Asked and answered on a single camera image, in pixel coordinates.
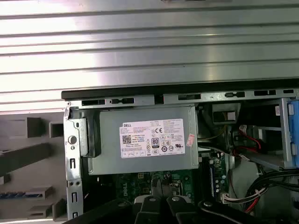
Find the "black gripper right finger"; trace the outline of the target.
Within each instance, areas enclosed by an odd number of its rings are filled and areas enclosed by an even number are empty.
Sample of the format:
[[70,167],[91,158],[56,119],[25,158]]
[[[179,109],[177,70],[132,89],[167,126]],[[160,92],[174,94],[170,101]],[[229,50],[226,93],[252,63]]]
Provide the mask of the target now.
[[169,180],[163,180],[167,209],[176,224],[262,224],[262,220],[218,202],[203,200],[194,205],[173,195]]

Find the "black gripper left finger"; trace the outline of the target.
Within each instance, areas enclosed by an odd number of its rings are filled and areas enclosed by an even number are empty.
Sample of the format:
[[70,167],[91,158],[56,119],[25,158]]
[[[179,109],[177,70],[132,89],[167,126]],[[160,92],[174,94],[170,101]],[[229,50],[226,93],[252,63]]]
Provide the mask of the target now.
[[162,183],[151,182],[151,195],[136,197],[133,203],[115,199],[67,221],[69,224],[158,224],[161,220]]

